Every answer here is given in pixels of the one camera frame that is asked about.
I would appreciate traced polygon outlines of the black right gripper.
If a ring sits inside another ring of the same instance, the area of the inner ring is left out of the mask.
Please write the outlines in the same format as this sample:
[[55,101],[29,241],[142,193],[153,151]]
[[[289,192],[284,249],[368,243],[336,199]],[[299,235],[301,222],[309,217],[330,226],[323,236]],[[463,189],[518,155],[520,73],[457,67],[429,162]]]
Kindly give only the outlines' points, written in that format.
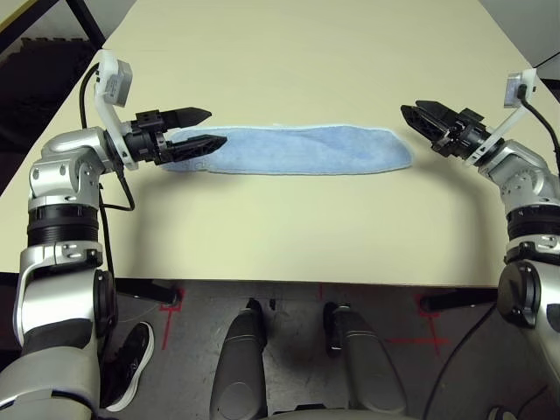
[[483,116],[469,108],[458,113],[438,101],[419,100],[415,105],[402,105],[401,113],[405,122],[446,158],[468,158],[487,139]]

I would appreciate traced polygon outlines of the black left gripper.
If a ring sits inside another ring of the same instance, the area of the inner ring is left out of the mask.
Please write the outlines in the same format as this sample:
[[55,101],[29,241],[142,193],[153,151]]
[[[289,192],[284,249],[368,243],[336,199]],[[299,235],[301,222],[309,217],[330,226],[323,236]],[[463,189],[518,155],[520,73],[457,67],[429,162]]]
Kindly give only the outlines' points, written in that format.
[[212,115],[210,111],[195,107],[136,113],[136,119],[130,121],[130,132],[124,136],[124,142],[136,163],[145,161],[162,165],[203,157],[217,151],[228,139],[205,134],[168,143],[164,133],[172,128],[196,126]]

